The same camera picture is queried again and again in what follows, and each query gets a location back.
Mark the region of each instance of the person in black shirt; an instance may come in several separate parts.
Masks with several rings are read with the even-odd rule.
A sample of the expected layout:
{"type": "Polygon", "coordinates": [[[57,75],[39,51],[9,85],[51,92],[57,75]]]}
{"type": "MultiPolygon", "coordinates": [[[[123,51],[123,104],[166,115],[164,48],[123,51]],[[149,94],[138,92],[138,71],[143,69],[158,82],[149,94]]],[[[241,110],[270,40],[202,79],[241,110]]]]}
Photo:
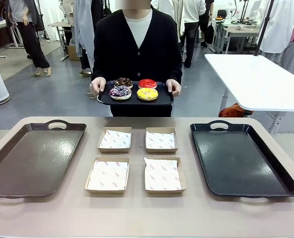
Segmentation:
{"type": "Polygon", "coordinates": [[[208,28],[208,23],[212,20],[213,10],[214,10],[214,0],[205,0],[205,3],[206,3],[206,12],[203,15],[199,16],[199,22],[198,22],[201,29],[201,38],[202,38],[201,46],[203,47],[207,47],[207,44],[205,42],[205,33],[208,28]]]}
{"type": "MultiPolygon", "coordinates": [[[[166,83],[173,96],[180,94],[182,65],[176,23],[150,8],[150,0],[148,4],[149,9],[118,10],[97,23],[90,84],[94,95],[104,91],[106,81],[121,77],[153,79],[166,83]]],[[[172,106],[111,106],[111,112],[114,117],[170,117],[172,106]]]]}

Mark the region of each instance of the donut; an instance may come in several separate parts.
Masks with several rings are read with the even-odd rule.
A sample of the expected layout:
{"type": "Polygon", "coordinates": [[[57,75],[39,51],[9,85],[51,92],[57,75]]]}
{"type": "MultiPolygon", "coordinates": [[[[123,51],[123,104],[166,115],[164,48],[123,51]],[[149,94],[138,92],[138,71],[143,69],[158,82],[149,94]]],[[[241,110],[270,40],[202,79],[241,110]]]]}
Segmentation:
{"type": "Polygon", "coordinates": [[[127,100],[131,97],[131,89],[125,86],[115,87],[109,92],[109,95],[118,101],[127,100]]]}
{"type": "Polygon", "coordinates": [[[143,101],[153,101],[158,98],[158,91],[153,88],[140,88],[137,92],[139,99],[143,101]]]}
{"type": "Polygon", "coordinates": [[[156,89],[157,88],[157,82],[153,81],[152,79],[142,79],[142,80],[139,81],[138,87],[139,88],[156,89]]]}
{"type": "Polygon", "coordinates": [[[129,78],[118,78],[114,81],[114,87],[126,86],[132,88],[133,84],[129,78]]]}

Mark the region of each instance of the cardboard box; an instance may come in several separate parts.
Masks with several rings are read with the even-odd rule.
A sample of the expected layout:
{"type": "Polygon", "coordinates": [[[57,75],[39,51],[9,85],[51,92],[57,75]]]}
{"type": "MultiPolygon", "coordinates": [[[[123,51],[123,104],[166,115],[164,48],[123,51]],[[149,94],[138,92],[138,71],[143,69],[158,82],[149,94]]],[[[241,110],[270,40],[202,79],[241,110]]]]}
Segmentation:
{"type": "Polygon", "coordinates": [[[69,55],[70,60],[78,60],[78,61],[81,60],[76,54],[76,47],[75,46],[67,46],[67,51],[68,51],[68,55],[69,55]]]}
{"type": "Polygon", "coordinates": [[[172,191],[168,191],[168,190],[148,190],[145,187],[145,190],[147,191],[147,193],[150,194],[159,194],[159,193],[183,193],[186,190],[186,184],[185,184],[185,177],[184,177],[184,172],[182,169],[182,163],[181,163],[181,159],[179,157],[146,157],[147,159],[150,160],[176,160],[177,161],[177,172],[178,172],[178,176],[180,179],[180,183],[181,183],[181,190],[172,190],[172,191]]]}
{"type": "Polygon", "coordinates": [[[147,127],[146,128],[146,140],[147,141],[147,132],[151,133],[164,133],[164,134],[174,134],[175,138],[175,148],[174,149],[149,149],[146,144],[146,151],[151,154],[158,153],[175,153],[178,149],[176,129],[174,127],[147,127]]]}
{"type": "Polygon", "coordinates": [[[131,127],[103,127],[103,130],[101,132],[101,135],[98,140],[97,148],[101,153],[128,153],[131,147],[131,137],[130,137],[130,146],[129,148],[99,148],[105,134],[106,130],[113,130],[113,131],[119,131],[119,132],[125,132],[131,134],[131,127]]]}
{"type": "Polygon", "coordinates": [[[127,182],[128,182],[128,175],[129,175],[129,165],[130,165],[130,158],[128,157],[104,157],[104,158],[96,158],[91,166],[91,169],[89,171],[86,184],[85,184],[85,190],[87,190],[90,193],[125,193],[125,190],[127,188],[127,182]],[[89,179],[92,174],[93,167],[96,163],[96,161],[106,161],[106,162],[127,162],[128,167],[127,167],[127,174],[126,174],[126,184],[125,184],[125,189],[124,190],[91,190],[88,188],[88,183],[89,179]]]}

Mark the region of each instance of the orange bag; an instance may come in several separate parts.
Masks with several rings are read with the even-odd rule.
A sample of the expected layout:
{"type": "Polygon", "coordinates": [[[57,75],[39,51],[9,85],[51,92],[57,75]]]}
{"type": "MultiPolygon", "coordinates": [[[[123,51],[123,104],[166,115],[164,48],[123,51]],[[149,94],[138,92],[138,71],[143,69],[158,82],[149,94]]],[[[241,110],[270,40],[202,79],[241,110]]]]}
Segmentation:
{"type": "Polygon", "coordinates": [[[223,109],[218,116],[220,118],[243,118],[246,115],[253,114],[254,111],[249,111],[241,108],[238,103],[235,103],[229,108],[223,109]]]}

